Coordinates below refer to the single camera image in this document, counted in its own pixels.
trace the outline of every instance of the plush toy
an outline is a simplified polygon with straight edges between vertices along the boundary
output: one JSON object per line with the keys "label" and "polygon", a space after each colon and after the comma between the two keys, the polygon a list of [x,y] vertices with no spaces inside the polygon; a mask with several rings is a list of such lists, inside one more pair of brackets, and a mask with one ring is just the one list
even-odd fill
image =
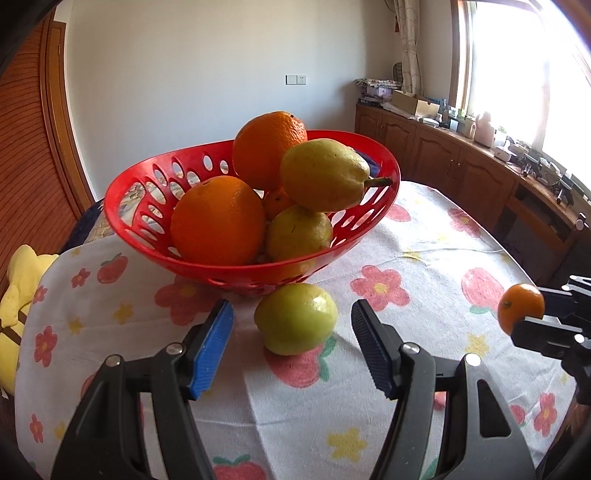
{"label": "plush toy", "polygon": [[31,302],[41,276],[57,255],[37,255],[21,245],[8,263],[9,286],[0,300],[0,387],[14,395],[18,351]]}

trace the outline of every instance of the floral tablecloth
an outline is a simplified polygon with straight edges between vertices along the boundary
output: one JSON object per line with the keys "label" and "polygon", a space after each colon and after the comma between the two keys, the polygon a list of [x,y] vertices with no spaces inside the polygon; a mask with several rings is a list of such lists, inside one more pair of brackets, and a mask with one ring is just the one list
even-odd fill
{"label": "floral tablecloth", "polygon": [[[403,339],[433,355],[478,353],[539,463],[574,381],[557,361],[514,348],[502,333],[497,302],[528,277],[456,205],[403,182],[384,220],[310,281],[335,299],[337,326],[315,350],[280,357],[265,350],[253,324],[257,299],[176,277],[116,236],[66,252],[41,280],[22,338],[15,398],[23,454],[48,478],[80,396],[105,357],[155,354],[203,322],[223,296],[236,310],[235,329],[211,390],[191,405],[218,478],[365,480],[394,403],[375,389],[351,329],[350,307],[364,297]],[[425,478],[439,451],[445,400],[436,394]],[[165,478],[147,395],[142,408],[152,474]]]}

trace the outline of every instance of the blue gripper pad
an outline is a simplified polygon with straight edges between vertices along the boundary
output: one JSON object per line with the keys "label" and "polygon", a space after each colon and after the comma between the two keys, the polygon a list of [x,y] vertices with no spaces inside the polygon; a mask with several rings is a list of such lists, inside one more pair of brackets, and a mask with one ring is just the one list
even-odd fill
{"label": "blue gripper pad", "polygon": [[193,361],[193,379],[189,391],[194,400],[212,386],[213,377],[220,364],[234,326],[234,309],[226,302],[213,321],[199,353]]}

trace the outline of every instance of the orange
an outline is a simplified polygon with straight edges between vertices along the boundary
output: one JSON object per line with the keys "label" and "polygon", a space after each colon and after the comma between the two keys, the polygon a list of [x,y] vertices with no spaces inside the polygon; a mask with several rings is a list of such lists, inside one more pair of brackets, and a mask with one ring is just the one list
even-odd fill
{"label": "orange", "polygon": [[265,113],[238,132],[232,147],[236,174],[256,190],[281,186],[279,165],[283,154],[308,140],[303,122],[288,112]]}
{"label": "orange", "polygon": [[198,183],[177,203],[170,220],[174,246],[190,262],[247,265],[265,238],[265,210],[242,180],[219,176]]}
{"label": "orange", "polygon": [[510,335],[513,325],[524,317],[540,319],[544,316],[544,296],[528,283],[510,287],[501,297],[497,308],[497,318],[501,329]]}
{"label": "orange", "polygon": [[262,198],[262,205],[265,209],[265,215],[268,220],[273,220],[283,210],[295,204],[296,203],[287,196],[283,187],[270,190]]}

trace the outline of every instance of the wooden sideboard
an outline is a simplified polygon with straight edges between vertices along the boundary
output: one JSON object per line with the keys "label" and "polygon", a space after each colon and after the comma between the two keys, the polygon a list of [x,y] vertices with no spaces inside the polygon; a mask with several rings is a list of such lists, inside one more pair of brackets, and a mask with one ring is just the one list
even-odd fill
{"label": "wooden sideboard", "polygon": [[439,190],[499,242],[516,219],[524,222],[551,252],[548,267],[534,278],[541,284],[551,278],[579,234],[577,213],[558,205],[539,182],[497,160],[492,150],[462,135],[365,105],[357,105],[355,132],[386,146],[403,180]]}

